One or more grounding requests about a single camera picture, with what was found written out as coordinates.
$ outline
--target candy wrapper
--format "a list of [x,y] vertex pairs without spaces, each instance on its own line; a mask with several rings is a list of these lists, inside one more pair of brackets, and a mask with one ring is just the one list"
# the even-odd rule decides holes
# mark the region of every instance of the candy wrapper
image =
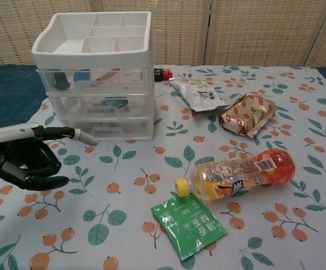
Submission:
[[174,197],[151,209],[181,260],[227,234],[209,209],[194,195]]
[[211,111],[220,106],[229,106],[206,81],[194,78],[172,78],[170,86],[196,112]]
[[235,134],[253,138],[275,111],[274,101],[262,96],[245,94],[219,116],[219,123],[223,128]]

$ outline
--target plastic bottle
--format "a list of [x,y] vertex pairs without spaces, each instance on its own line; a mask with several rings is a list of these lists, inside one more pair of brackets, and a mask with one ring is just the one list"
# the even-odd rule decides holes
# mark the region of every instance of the plastic bottle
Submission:
[[250,159],[200,164],[192,169],[188,179],[177,179],[175,188],[178,196],[193,193],[202,200],[215,200],[245,187],[286,183],[294,174],[291,156],[281,149],[269,149]]

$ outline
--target table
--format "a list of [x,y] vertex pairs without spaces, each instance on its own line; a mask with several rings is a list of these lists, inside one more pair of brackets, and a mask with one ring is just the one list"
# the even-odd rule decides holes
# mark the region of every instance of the table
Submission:
[[[161,82],[152,141],[49,142],[70,182],[29,192],[0,179],[0,269],[28,269],[30,261],[33,269],[326,269],[326,80],[310,67],[159,68],[205,79],[227,101],[259,93],[278,110],[255,139],[236,136],[219,126],[218,112],[193,114]],[[61,125],[47,100],[30,121]],[[293,156],[294,179],[208,202],[229,233],[181,262],[150,208],[172,198],[174,180],[199,159],[272,147]]]

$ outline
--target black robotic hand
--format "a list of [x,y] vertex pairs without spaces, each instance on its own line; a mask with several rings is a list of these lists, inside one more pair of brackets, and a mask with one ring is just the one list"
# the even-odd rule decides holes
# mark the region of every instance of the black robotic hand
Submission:
[[0,128],[0,178],[27,190],[51,190],[69,182],[59,172],[61,163],[44,140],[60,138],[79,140],[91,146],[97,140],[80,129],[44,128],[26,123]]

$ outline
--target green packet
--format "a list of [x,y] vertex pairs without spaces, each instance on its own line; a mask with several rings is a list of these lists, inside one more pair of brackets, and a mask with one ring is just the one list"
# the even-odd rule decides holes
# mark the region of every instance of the green packet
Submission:
[[181,260],[227,234],[227,230],[194,195],[174,197],[151,209]]

